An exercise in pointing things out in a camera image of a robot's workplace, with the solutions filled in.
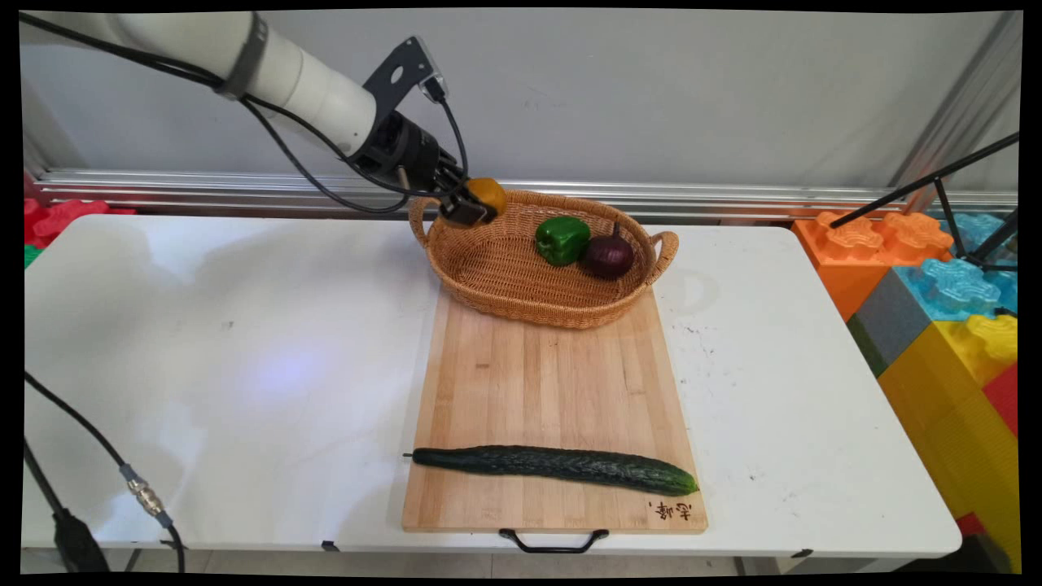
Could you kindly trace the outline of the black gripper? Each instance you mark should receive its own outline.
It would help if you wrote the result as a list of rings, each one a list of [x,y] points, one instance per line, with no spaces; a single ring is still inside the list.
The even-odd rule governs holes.
[[[497,207],[471,192],[466,166],[447,158],[428,131],[398,111],[374,127],[351,156],[351,168],[367,181],[393,192],[440,192],[440,219],[462,229],[473,229],[498,217]]]

